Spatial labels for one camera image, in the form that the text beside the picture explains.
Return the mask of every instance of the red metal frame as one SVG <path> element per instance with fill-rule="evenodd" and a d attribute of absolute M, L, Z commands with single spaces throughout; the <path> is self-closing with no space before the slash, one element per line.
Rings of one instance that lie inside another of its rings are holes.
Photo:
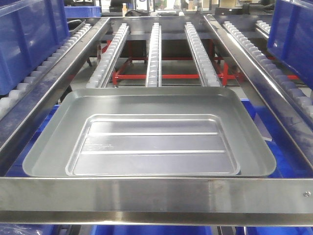
<path fill-rule="evenodd" d="M 111 41 L 107 41 L 107 45 L 102 49 L 102 53 L 104 53 L 108 46 L 110 45 Z M 133 61 L 136 60 L 144 60 L 147 61 L 147 57 L 133 57 L 132 53 L 132 43 L 131 41 L 127 42 L 128 44 L 128 52 L 129 52 L 129 58 L 126 60 L 126 62 L 119 68 L 118 71 L 114 71 L 112 74 L 112 82 L 114 85 L 117 85 L 120 80 L 125 79 L 145 79 L 145 74 L 123 74 L 126 67 L 131 65 Z M 220 65 L 220 63 L 217 63 L 217 61 L 224 60 L 222 57 L 216 57 L 215 56 L 215 48 L 214 43 L 212 40 L 209 40 L 209 57 L 212 60 L 212 64 L 217 72 L 217 76 L 221 79 L 222 85 L 226 86 L 227 81 L 230 79 L 236 79 L 236 78 L 243 78 L 242 73 L 236 73 L 236 74 L 229 74 L 228 70 L 228 64 L 224 61 L 223 66 Z M 192 57 L 163 57 L 162 60 L 192 60 Z M 298 79 L 296 75 L 288 75 L 289 79 Z M 162 79 L 199 79 L 198 74 L 163 74 Z"/>

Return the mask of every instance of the stainless steel tray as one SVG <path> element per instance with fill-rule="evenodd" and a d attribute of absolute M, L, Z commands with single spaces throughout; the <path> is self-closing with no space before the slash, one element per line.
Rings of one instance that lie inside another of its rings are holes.
<path fill-rule="evenodd" d="M 23 168 L 31 176 L 266 176 L 275 159 L 226 88 L 70 93 Z"/>

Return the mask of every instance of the conveyor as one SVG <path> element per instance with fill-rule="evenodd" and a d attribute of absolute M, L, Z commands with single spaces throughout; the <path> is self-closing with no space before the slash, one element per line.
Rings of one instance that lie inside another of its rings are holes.
<path fill-rule="evenodd" d="M 184 38 L 201 84 L 213 87 L 220 84 L 200 39 L 215 41 L 232 70 L 245 75 L 238 82 L 251 103 L 268 107 L 288 140 L 289 150 L 306 163 L 311 176 L 313 123 L 311 108 L 306 106 L 309 100 L 290 83 L 284 83 L 288 81 L 283 80 L 279 69 L 262 62 L 262 53 L 248 42 L 248 38 L 259 38 L 258 32 L 241 30 L 244 24 L 247 29 L 255 28 L 258 20 L 268 22 L 269 16 L 246 16 L 245 22 L 242 17 L 88 19 L 92 28 L 0 120 L 1 174 L 17 158 L 86 60 L 89 49 L 101 38 L 113 41 L 88 87 L 106 87 L 126 40 L 139 39 L 150 39 L 146 86 L 160 87 L 161 41 Z M 313 221 L 310 178 L 1 177 L 0 189 L 0 222 L 4 223 L 311 226 Z M 108 190 L 116 192 L 115 196 L 107 194 Z"/>
<path fill-rule="evenodd" d="M 256 30 L 259 31 L 265 39 L 268 39 L 270 32 L 270 25 L 263 21 L 255 23 Z"/>

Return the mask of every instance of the blue surface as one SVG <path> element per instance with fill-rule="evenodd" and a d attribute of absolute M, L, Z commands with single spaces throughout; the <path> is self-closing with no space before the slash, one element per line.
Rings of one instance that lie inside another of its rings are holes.
<path fill-rule="evenodd" d="M 90 235 L 212 235 L 208 226 L 98 225 Z"/>
<path fill-rule="evenodd" d="M 248 227 L 249 235 L 313 235 L 310 227 Z M 236 235 L 244 235 L 242 227 L 236 229 Z"/>
<path fill-rule="evenodd" d="M 313 88 L 313 2 L 276 0 L 268 51 Z"/>
<path fill-rule="evenodd" d="M 0 6 L 8 5 L 19 0 L 0 0 Z"/>
<path fill-rule="evenodd" d="M 69 37 L 63 0 L 20 0 L 0 7 L 0 35 L 4 95 Z"/>
<path fill-rule="evenodd" d="M 67 18 L 101 17 L 101 7 L 100 6 L 66 6 L 65 14 Z"/>

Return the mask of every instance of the crate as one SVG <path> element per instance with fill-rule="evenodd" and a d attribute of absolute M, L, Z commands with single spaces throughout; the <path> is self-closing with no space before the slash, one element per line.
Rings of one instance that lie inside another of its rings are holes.
<path fill-rule="evenodd" d="M 0 35 L 0 95 L 4 95 L 69 37 L 63 0 L 19 0 L 1 6 Z"/>
<path fill-rule="evenodd" d="M 67 18 L 101 17 L 101 7 L 100 6 L 66 6 L 65 14 Z"/>
<path fill-rule="evenodd" d="M 53 235 L 55 225 L 40 224 L 0 224 L 0 234 L 3 235 Z"/>
<path fill-rule="evenodd" d="M 268 51 L 313 88 L 313 1 L 276 0 Z"/>
<path fill-rule="evenodd" d="M 208 226 L 97 225 L 90 235 L 212 235 Z"/>

